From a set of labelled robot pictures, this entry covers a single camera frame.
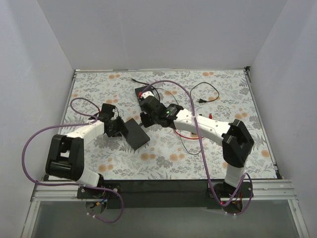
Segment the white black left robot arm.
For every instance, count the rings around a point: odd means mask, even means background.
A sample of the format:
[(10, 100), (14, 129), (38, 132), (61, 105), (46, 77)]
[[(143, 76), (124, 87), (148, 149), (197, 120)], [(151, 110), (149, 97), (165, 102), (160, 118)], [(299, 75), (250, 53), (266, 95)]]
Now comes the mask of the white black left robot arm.
[(116, 106), (103, 104), (101, 111), (83, 126), (68, 134), (53, 136), (46, 173), (81, 185), (98, 187), (101, 176), (85, 167), (85, 147), (101, 135), (117, 137), (127, 131), (122, 118), (114, 116), (115, 110)]

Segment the black rectangular box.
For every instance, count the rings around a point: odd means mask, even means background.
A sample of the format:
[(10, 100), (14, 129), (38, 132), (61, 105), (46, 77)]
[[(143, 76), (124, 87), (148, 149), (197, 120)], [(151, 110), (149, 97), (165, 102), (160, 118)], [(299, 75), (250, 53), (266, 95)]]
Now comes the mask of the black rectangular box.
[(143, 100), (143, 97), (142, 97), (143, 94), (150, 94), (151, 96), (154, 96), (152, 88), (147, 89), (147, 86), (135, 88), (134, 91), (135, 91), (138, 102)]

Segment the black network switch with ports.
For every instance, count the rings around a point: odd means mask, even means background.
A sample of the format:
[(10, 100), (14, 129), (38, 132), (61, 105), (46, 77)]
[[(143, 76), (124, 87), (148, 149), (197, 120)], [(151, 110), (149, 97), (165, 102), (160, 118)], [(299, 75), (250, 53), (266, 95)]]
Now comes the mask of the black network switch with ports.
[(133, 150), (139, 149), (150, 141), (149, 136), (134, 119), (128, 120), (124, 125), (126, 130), (122, 135)]

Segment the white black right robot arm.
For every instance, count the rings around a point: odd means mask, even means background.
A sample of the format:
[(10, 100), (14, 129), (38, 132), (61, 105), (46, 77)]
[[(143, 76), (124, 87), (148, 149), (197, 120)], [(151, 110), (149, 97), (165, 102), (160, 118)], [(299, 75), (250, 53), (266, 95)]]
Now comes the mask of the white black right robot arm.
[(223, 190), (232, 195), (239, 187), (241, 176), (244, 173), (246, 160), (251, 153), (254, 140), (245, 124), (235, 119), (234, 122), (216, 121), (203, 116), (194, 116), (192, 113), (176, 104), (164, 106), (152, 92), (139, 94), (141, 121), (145, 127), (158, 124), (174, 130), (197, 133), (222, 147), (223, 159), (227, 163)]

